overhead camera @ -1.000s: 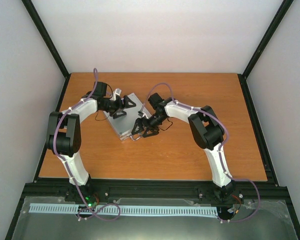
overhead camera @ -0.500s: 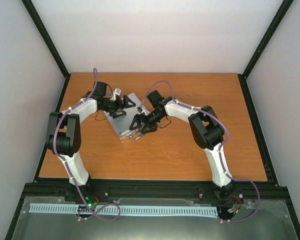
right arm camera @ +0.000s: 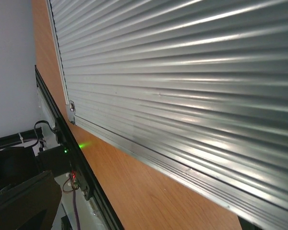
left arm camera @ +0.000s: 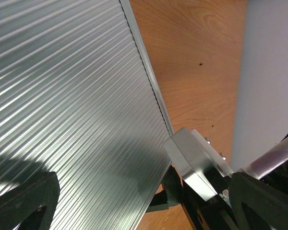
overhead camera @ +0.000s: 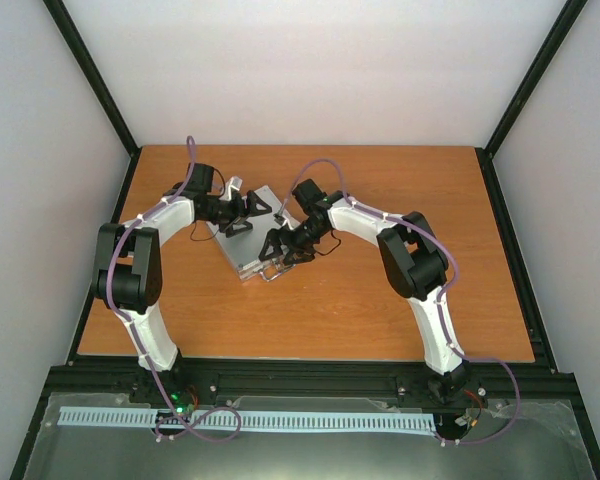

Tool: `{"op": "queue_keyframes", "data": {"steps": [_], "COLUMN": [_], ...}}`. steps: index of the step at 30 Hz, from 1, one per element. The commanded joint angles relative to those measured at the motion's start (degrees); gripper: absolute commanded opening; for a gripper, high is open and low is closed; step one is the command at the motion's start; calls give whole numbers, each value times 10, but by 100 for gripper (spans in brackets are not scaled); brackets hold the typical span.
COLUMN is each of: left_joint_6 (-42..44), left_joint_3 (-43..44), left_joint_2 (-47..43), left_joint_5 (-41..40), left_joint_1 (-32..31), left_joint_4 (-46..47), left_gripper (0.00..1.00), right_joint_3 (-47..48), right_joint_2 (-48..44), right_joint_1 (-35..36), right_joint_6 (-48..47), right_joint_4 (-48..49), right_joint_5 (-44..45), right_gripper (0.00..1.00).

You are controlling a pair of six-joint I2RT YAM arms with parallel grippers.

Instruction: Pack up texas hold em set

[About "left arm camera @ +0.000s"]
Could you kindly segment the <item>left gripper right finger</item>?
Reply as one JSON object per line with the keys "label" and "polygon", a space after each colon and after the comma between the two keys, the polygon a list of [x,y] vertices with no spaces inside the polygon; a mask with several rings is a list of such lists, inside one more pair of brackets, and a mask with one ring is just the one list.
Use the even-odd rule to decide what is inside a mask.
{"label": "left gripper right finger", "polygon": [[288,195],[275,188],[236,172],[229,199],[240,230],[288,230]]}

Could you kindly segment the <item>aluminium poker case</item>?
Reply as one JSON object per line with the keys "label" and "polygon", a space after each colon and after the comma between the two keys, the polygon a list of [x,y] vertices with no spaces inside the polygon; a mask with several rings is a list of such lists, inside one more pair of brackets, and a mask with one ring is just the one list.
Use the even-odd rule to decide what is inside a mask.
{"label": "aluminium poker case", "polygon": [[135,230],[197,129],[231,149],[229,0],[0,0],[0,195],[55,171],[53,230]]}

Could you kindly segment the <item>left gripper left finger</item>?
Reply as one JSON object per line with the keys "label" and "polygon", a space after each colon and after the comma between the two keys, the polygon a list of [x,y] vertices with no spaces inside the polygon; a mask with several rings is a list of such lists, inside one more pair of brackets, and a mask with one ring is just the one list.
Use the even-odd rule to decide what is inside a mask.
{"label": "left gripper left finger", "polygon": [[49,230],[60,195],[55,172],[43,172],[0,196],[0,230]]}

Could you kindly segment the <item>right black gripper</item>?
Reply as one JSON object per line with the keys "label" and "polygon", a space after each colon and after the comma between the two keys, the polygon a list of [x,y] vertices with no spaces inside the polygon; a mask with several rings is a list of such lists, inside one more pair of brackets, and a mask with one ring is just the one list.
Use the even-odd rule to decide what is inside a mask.
{"label": "right black gripper", "polygon": [[181,169],[180,177],[170,166],[162,179],[162,191],[154,195],[146,212],[167,210],[181,202],[194,230],[236,230],[230,201],[229,182],[232,170],[222,172],[219,167],[194,169],[189,163]]}

